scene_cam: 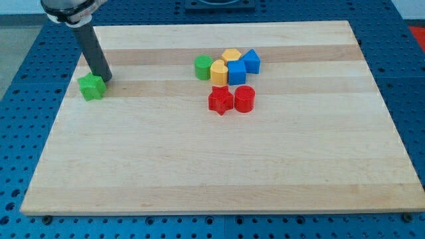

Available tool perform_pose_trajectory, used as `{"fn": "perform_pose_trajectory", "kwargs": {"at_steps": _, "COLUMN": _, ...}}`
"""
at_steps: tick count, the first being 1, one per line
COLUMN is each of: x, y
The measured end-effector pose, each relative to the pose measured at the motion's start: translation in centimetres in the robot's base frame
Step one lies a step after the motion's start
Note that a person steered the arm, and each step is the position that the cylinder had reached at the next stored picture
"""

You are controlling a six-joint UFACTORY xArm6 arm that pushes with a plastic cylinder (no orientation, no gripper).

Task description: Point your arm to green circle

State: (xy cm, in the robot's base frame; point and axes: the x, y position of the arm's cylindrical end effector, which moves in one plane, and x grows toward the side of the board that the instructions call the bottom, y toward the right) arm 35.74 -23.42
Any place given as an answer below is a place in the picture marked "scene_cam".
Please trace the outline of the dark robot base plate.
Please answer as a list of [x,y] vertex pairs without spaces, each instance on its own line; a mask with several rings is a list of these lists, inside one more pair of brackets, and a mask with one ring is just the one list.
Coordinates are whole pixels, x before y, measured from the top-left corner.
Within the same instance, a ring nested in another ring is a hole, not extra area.
[[252,10],[256,0],[184,0],[186,11],[201,10]]

